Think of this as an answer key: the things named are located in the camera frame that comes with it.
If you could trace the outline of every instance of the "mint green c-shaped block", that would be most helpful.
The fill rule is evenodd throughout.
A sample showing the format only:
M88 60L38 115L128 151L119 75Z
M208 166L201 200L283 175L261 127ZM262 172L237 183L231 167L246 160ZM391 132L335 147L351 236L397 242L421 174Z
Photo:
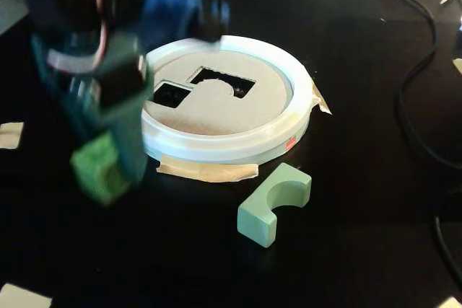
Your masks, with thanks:
M310 199L311 177L294 167L280 164L237 209L237 230L262 247L276 239L280 206L304 207Z

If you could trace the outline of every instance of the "robotic arm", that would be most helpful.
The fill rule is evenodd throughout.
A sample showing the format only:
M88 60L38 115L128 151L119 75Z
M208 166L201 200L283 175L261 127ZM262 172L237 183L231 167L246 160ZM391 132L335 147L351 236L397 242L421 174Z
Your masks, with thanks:
M219 40L227 28L227 3L216 0L209 11L202 0L27 3L40 78L85 144L71 160L76 176L88 193L108 203L122 186L141 181L147 163L141 109L153 94L153 71L144 54L182 38ZM107 173L114 170L128 185L111 186Z

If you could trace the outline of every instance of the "black table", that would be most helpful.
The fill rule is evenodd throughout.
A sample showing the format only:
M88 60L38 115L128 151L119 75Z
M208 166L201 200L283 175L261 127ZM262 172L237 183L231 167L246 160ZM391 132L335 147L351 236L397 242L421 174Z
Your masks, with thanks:
M393 96L427 51L425 21L399 0L230 0L230 32L305 64L333 116L314 110L296 147L256 179L206 184L156 175L110 208L79 192L77 141L38 81L26 18L0 37L0 123L24 121L0 151L0 283L53 307L435 307L461 298L427 222L436 195L460 182L406 145ZM420 0L440 32L431 66L406 92L419 132L457 157L462 78L450 59L460 7ZM238 205L280 163L313 177L304 209L278 208L267 250L238 234ZM462 263L461 202L444 232Z

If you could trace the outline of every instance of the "white circular tray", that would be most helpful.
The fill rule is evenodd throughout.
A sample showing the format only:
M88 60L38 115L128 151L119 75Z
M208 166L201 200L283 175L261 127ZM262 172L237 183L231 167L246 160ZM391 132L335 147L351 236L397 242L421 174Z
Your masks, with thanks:
M313 94L313 82L305 67L281 48L238 36L224 36L213 45L186 39L153 50L147 55L147 61L155 73L184 55L217 50L243 53L277 68L291 85L292 99L281 114L265 125L218 136L169 128L143 109L141 123L144 145L151 157L160 160L162 155L168 155L196 162L263 164L289 151L305 133L311 109L319 99Z

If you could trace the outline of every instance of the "wire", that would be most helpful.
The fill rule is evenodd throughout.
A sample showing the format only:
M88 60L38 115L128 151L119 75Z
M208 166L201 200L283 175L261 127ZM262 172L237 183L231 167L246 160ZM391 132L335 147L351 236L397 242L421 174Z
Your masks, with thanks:
M441 229L441 222L440 222L440 212L443 207L443 204L447 202L447 200L456 195L462 193L462 187L457 187L456 189L449 190L448 193L441 198L440 202L437 203L435 208L435 212L432 217L432 231L433 236L435 238L435 243L437 245L438 250L440 251L441 258L443 262L446 264L446 267L449 270L449 273L452 275L455 283L458 285L459 289L462 290L462 271L458 267L457 262L454 260L453 255L451 254L448 245L446 244L443 236L443 231Z
M50 49L47 63L54 69L68 74L87 74L95 70L101 63L108 41L108 26L103 18L103 0L96 0L96 10L101 16L100 43L90 56L70 56L57 50Z

